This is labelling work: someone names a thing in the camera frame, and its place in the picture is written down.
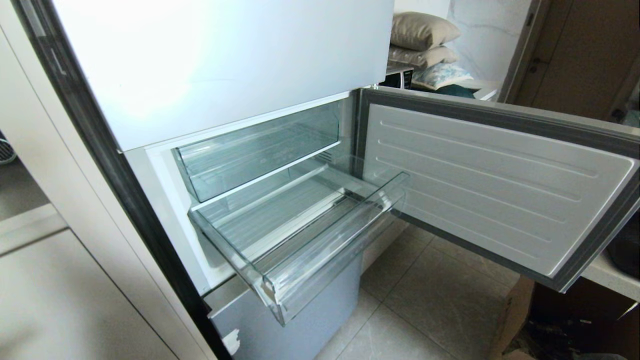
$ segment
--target white refrigerator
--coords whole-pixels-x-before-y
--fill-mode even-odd
[[[236,358],[269,346],[256,339],[273,324],[274,354],[303,334],[313,358],[353,308],[353,264],[396,218],[566,291],[640,206],[637,129],[377,87],[392,0],[14,7],[220,358],[207,299],[236,283],[269,313],[239,329]]]

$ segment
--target freezer shelf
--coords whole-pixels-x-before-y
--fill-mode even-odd
[[[339,141],[342,101],[178,147],[185,184],[200,202]]]
[[[189,215],[284,326],[368,245],[409,175],[372,183],[318,157],[305,160]]]

